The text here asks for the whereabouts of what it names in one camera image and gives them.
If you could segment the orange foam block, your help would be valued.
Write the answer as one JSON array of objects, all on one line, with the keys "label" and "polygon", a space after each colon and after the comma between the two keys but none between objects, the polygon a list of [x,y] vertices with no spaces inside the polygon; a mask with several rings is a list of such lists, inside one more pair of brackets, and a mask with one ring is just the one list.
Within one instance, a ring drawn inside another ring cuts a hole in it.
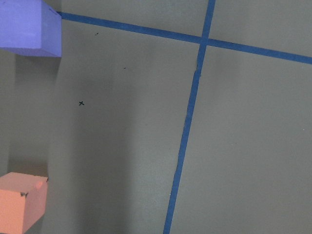
[{"label": "orange foam block", "polygon": [[24,234],[44,214],[48,178],[10,172],[0,177],[0,232]]}]

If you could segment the purple foam block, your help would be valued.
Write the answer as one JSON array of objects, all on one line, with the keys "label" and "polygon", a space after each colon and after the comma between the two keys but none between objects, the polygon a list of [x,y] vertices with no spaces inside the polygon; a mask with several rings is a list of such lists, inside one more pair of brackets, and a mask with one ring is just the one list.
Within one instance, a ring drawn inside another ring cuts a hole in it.
[{"label": "purple foam block", "polygon": [[0,48],[22,56],[60,58],[61,15],[42,0],[2,0]]}]

